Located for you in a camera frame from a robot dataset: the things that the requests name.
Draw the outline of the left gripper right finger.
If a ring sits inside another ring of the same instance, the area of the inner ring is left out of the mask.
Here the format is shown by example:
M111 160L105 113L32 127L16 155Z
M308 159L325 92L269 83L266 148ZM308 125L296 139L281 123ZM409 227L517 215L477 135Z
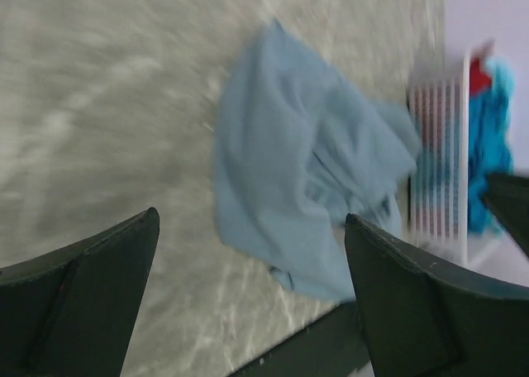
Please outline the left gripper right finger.
M528 289L467 270L356 215L346 255L377 376L526 376Z

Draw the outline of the grey blue t shirt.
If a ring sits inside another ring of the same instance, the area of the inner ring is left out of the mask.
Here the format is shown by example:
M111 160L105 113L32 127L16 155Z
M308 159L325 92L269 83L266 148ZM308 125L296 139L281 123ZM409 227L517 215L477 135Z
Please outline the grey blue t shirt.
M263 261L286 289L353 299L334 231L353 213L401 234L398 186L422 148L408 111L366 97L273 21L233 69L215 136L222 242Z

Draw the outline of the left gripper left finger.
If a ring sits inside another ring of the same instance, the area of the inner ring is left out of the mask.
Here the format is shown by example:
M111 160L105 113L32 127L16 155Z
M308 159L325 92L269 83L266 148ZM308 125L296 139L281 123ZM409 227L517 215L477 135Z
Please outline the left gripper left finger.
M3 376L118 376L160 234L148 208L1 270Z

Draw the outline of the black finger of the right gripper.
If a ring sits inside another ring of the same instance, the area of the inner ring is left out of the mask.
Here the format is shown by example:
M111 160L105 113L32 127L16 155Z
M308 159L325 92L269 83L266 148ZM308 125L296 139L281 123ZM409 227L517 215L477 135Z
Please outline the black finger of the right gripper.
M486 174L484 204L528 256L528 182L527 176L492 172Z

